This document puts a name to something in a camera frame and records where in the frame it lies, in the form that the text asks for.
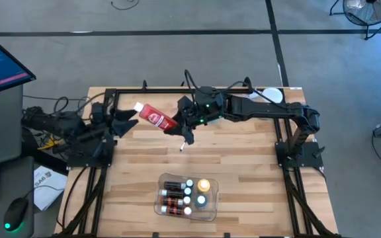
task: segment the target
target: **clear plastic container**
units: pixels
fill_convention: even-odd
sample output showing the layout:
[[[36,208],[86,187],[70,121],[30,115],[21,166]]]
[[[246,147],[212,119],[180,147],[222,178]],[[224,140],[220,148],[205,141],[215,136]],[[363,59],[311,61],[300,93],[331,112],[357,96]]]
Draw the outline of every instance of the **clear plastic container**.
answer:
[[[175,192],[176,194],[183,193],[183,198],[180,198],[181,195],[178,195],[177,198],[170,200],[176,204],[176,206],[168,206],[168,204],[163,204],[163,199],[166,198],[165,191],[165,182],[178,182],[180,184],[187,183],[187,181],[191,179],[193,181],[193,185],[190,188],[190,203],[186,204],[187,199],[183,199],[186,194],[184,194],[184,190],[181,188],[177,188]],[[198,182],[201,179],[206,179],[210,183],[210,189],[206,192],[201,192],[198,190]],[[206,198],[206,205],[201,205],[197,203],[197,198],[203,195]],[[218,205],[218,183],[214,179],[210,178],[194,178],[194,177],[183,177],[177,175],[171,175],[169,173],[164,173],[159,177],[157,192],[155,195],[155,202],[153,208],[155,212],[159,215],[163,216],[175,216],[178,218],[189,218],[189,219],[197,219],[201,221],[212,221],[217,216],[217,205]]]

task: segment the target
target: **red bottle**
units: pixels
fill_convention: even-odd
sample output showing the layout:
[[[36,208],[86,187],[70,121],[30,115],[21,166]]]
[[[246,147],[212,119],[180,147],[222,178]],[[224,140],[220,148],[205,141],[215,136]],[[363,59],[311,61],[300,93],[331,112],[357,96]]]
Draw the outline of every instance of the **red bottle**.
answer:
[[[166,114],[160,112],[149,104],[143,105],[142,103],[137,102],[134,110],[139,112],[139,116],[141,118],[151,122],[162,130],[168,130],[177,125],[175,120],[171,119]]]

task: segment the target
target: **wooden table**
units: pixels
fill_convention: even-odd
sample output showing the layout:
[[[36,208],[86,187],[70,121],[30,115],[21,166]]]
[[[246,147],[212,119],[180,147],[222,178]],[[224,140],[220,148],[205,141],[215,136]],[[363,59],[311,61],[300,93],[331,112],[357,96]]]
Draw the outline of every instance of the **wooden table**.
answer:
[[[88,96],[105,91],[92,87]],[[305,102],[301,88],[283,88],[287,102]],[[150,103],[174,115],[179,94],[120,95],[119,108],[131,109],[136,102]],[[85,109],[88,116],[90,106]],[[195,143],[180,153],[183,138],[165,135],[145,120],[118,140],[108,169],[98,236],[293,235],[283,173],[277,165],[273,120],[250,119],[233,123],[219,120],[194,131]],[[81,168],[69,172],[65,199]],[[217,218],[212,222],[159,216],[153,210],[157,181],[161,174],[193,176],[217,180],[220,199]],[[306,197],[311,209],[332,232],[337,232],[324,178],[314,169],[301,169]],[[68,223],[83,204],[87,169],[72,192],[66,214]],[[302,212],[297,205],[300,230],[304,233]],[[90,232],[93,209],[89,210],[86,231]],[[55,232],[60,232],[57,225]]]

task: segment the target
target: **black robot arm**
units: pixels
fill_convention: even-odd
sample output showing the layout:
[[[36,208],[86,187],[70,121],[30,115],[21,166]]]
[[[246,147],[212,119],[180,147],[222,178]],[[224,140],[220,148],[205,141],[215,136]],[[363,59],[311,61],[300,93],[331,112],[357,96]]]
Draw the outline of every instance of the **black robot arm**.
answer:
[[[199,125],[224,118],[243,122],[251,118],[291,119],[298,129],[288,140],[288,156],[295,157],[310,134],[319,130],[319,113],[299,102],[254,102],[245,97],[224,93],[213,87],[200,87],[195,92],[195,102],[188,97],[178,101],[178,111],[173,117],[178,124],[166,134],[183,136],[189,145],[194,143],[192,130]]]

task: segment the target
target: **bottle label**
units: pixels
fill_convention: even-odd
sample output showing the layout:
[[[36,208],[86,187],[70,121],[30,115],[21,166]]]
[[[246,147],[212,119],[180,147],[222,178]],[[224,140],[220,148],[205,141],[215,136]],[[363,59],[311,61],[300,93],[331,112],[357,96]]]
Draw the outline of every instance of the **bottle label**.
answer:
[[[159,125],[163,122],[164,120],[164,116],[161,116],[156,124],[157,127],[159,127]]]
[[[148,120],[149,120],[152,124],[154,124],[154,125],[157,124],[157,122],[159,121],[159,118],[160,118],[160,115],[158,115],[158,114],[156,114],[156,113],[153,113],[153,114],[151,114],[150,116],[148,116]]]

